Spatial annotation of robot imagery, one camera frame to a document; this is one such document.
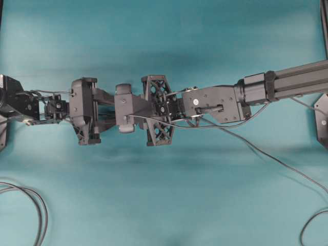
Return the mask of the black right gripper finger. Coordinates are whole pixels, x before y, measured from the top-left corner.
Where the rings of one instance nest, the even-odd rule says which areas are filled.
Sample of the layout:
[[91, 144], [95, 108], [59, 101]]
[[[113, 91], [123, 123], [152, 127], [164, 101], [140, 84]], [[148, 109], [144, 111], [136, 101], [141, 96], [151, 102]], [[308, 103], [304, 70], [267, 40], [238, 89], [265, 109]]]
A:
[[136, 96], [134, 94], [131, 95], [132, 99], [132, 107], [133, 108], [150, 108], [151, 104], [148, 100], [145, 100], [141, 97], [141, 95]]
[[136, 114], [129, 115], [129, 128], [135, 130], [135, 126], [140, 127], [142, 130], [154, 129], [154, 121], [147, 119], [145, 116]]

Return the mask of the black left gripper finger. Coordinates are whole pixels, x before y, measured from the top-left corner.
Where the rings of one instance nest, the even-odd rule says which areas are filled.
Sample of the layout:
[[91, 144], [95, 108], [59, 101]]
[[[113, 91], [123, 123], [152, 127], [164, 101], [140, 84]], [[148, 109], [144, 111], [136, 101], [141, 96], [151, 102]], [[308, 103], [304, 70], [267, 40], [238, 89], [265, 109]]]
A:
[[111, 127], [116, 126], [116, 119], [115, 117], [105, 117], [104, 119], [99, 118], [92, 118], [93, 119], [93, 126], [92, 126], [92, 133], [93, 134], [100, 134], [104, 131], [107, 131]]
[[100, 88], [92, 89], [92, 94], [93, 94], [93, 99], [96, 102], [98, 102], [99, 105], [102, 105], [102, 106], [114, 106], [115, 105], [114, 96]]

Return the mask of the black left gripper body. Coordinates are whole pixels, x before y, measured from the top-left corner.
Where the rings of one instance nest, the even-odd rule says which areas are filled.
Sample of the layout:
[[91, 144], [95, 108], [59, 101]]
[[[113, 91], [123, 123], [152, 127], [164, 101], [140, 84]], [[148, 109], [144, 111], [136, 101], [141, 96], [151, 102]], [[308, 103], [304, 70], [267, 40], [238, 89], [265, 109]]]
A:
[[95, 101], [93, 89], [97, 78], [83, 77], [72, 82], [69, 98], [69, 118], [81, 146], [101, 143], [99, 133], [95, 132]]

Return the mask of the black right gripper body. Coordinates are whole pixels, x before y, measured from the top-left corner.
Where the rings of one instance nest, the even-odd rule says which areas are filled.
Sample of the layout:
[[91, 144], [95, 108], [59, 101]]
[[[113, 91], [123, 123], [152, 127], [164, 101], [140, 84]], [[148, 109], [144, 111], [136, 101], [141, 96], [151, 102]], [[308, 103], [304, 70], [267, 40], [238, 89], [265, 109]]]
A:
[[150, 102], [152, 113], [149, 114], [150, 118], [146, 119], [147, 124], [147, 145], [148, 146], [163, 146], [172, 143], [174, 127], [165, 125], [169, 122], [169, 109], [168, 99], [166, 95], [171, 93], [172, 90], [164, 75], [147, 75], [141, 78], [143, 83], [143, 93], [145, 99]]

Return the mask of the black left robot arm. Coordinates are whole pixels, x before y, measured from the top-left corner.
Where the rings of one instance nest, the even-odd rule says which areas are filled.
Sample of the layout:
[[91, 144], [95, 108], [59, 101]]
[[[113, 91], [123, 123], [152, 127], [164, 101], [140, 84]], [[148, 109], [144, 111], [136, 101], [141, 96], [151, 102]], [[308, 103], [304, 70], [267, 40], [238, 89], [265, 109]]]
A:
[[1, 149], [6, 147], [11, 121], [28, 126], [66, 121], [80, 145], [99, 144], [100, 134], [116, 125], [115, 113], [100, 114], [99, 106], [114, 106], [114, 97], [97, 87], [96, 78], [77, 79], [66, 92], [27, 91], [19, 81], [1, 75]]

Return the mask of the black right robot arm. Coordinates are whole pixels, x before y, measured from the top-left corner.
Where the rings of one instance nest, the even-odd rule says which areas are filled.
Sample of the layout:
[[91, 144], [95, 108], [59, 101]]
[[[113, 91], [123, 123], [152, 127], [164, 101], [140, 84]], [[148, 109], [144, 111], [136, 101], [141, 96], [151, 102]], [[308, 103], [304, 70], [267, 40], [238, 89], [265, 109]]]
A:
[[251, 107], [281, 99], [327, 91], [327, 61], [280, 71], [268, 71], [240, 79], [235, 85], [191, 87], [172, 91], [163, 75], [142, 78], [143, 94], [118, 89], [115, 110], [118, 125], [129, 132], [139, 125], [150, 146], [169, 144], [179, 121], [198, 127], [209, 114], [221, 129], [238, 127], [254, 117]]

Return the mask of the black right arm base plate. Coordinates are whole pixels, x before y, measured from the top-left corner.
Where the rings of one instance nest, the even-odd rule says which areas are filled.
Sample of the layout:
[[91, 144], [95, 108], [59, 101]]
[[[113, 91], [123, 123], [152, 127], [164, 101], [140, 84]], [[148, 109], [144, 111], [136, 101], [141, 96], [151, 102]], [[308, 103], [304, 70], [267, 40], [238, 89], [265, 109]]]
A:
[[321, 95], [314, 108], [317, 140], [327, 149], [327, 94]]

